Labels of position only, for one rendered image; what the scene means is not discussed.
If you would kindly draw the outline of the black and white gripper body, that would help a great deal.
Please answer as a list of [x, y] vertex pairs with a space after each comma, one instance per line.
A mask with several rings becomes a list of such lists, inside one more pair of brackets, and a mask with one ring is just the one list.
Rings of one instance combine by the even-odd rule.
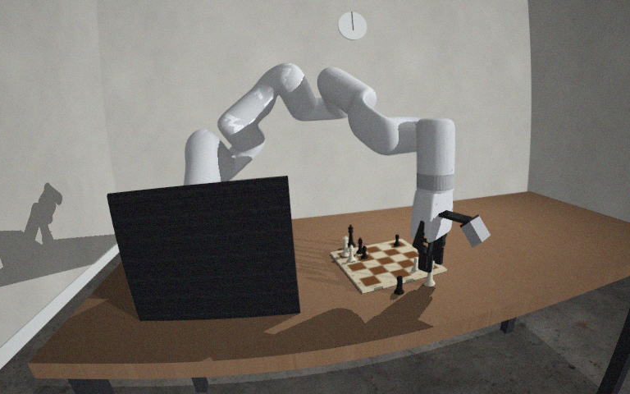
[[445, 210], [453, 212], [454, 190], [424, 190], [417, 187], [413, 200], [410, 236], [414, 239], [420, 221], [424, 221], [424, 233], [431, 243], [451, 229], [452, 221], [440, 218]]

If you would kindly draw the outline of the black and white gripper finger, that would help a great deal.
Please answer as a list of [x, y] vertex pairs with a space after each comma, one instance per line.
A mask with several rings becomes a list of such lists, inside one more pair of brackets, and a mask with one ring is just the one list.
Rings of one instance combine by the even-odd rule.
[[435, 263], [439, 265], [443, 264], [445, 238], [447, 237], [447, 233], [433, 242], [434, 245], [432, 247], [431, 254], [433, 254], [433, 260]]
[[424, 238], [424, 221], [420, 221], [416, 236], [413, 241], [413, 247], [418, 250], [418, 269], [427, 273], [431, 273], [432, 271], [432, 263], [433, 263], [433, 254], [432, 247], [433, 242], [428, 243], [428, 247], [424, 245], [424, 242], [427, 243], [427, 239]]

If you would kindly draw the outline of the brown and cream chessboard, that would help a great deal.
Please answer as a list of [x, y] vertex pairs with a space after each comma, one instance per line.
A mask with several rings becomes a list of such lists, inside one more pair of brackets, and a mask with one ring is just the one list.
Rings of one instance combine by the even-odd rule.
[[403, 239], [399, 239], [400, 246], [394, 243], [395, 240], [366, 245], [367, 259], [357, 254], [358, 247], [353, 248], [353, 263], [347, 261], [349, 257], [341, 256], [343, 250], [331, 252], [331, 256], [362, 293], [395, 286], [398, 276], [402, 276], [403, 283], [427, 277], [422, 270], [412, 270], [418, 250]]

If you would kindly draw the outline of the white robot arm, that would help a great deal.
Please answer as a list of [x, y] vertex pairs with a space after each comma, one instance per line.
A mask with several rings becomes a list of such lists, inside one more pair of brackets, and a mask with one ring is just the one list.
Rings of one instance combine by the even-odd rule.
[[[250, 163], [265, 144], [258, 123], [270, 113], [280, 95], [296, 120], [348, 117], [351, 131], [372, 151], [381, 155], [417, 152], [418, 188], [454, 188], [455, 129], [450, 119], [384, 117], [374, 110], [375, 91], [336, 67], [321, 71], [317, 87], [321, 98], [315, 98], [295, 64], [271, 68], [219, 118], [217, 127], [231, 144], [229, 149], [208, 130], [195, 131], [188, 138], [184, 186], [229, 181]], [[469, 217], [445, 210], [439, 217], [462, 223], [460, 227], [472, 247], [491, 235], [479, 215]]]

